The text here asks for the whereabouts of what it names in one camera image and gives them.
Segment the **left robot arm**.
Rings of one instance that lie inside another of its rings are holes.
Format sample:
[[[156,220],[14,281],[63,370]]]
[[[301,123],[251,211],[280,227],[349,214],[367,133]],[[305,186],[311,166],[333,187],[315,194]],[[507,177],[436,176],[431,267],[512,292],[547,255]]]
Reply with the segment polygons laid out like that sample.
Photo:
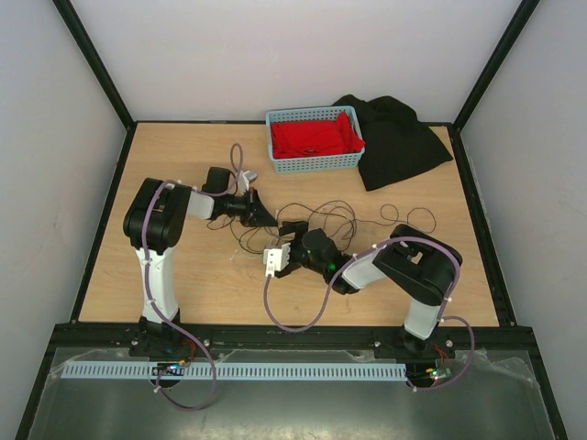
[[[208,170],[201,190],[174,181],[147,178],[127,210],[123,232],[135,249],[141,267],[141,320],[158,325],[150,343],[166,356],[182,347],[183,332],[169,324],[177,319],[173,278],[173,251],[188,216],[214,221],[224,215],[245,227],[275,227],[277,220],[251,186],[253,171],[220,167]]]

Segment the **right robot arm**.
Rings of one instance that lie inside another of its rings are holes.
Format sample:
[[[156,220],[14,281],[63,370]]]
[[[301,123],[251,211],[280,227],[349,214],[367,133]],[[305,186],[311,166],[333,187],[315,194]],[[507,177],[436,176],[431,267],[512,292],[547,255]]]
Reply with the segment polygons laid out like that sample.
[[[352,255],[338,249],[323,229],[310,230],[306,222],[286,222],[280,232],[294,237],[264,249],[267,276],[279,279],[304,268],[342,295],[389,279],[411,297],[401,334],[403,350],[420,357],[433,346],[432,333],[460,279],[462,256],[455,248],[409,225],[397,226],[388,239]]]

